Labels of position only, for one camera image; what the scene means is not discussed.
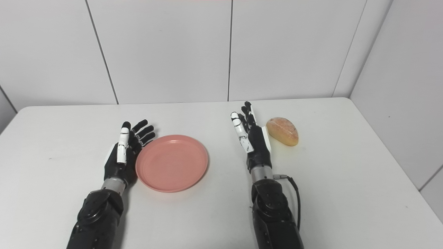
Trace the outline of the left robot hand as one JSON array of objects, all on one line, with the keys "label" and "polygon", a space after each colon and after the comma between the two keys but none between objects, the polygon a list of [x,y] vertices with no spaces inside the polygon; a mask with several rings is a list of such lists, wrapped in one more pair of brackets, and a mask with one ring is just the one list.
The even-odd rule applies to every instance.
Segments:
[{"label": "left robot hand", "polygon": [[146,119],[135,126],[125,121],[120,129],[119,140],[113,145],[106,160],[104,179],[122,180],[126,187],[133,184],[137,179],[136,160],[142,149],[155,137],[154,127]]}]

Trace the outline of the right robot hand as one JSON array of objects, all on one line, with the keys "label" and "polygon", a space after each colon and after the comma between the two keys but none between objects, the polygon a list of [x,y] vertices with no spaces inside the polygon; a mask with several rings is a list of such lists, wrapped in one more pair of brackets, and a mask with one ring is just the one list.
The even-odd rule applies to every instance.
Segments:
[{"label": "right robot hand", "polygon": [[247,154],[248,170],[251,171],[259,166],[272,168],[271,146],[267,129],[257,124],[250,101],[244,102],[242,112],[242,114],[232,112],[230,117],[239,142]]}]

